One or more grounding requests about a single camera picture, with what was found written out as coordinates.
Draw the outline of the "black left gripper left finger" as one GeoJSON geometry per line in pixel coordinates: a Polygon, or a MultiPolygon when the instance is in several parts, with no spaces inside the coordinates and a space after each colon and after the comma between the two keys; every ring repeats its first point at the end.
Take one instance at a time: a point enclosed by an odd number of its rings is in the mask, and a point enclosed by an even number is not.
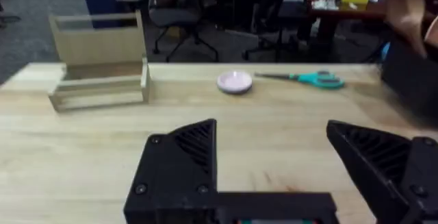
{"type": "Polygon", "coordinates": [[[216,119],[147,138],[123,208],[127,223],[213,223],[216,119]]]}

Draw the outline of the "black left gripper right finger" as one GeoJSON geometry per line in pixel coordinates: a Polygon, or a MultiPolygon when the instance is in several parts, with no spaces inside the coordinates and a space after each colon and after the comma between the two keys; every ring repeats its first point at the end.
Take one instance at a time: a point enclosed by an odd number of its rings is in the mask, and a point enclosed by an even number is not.
{"type": "Polygon", "coordinates": [[[437,222],[437,141],[329,120],[326,136],[377,223],[437,222]]]}

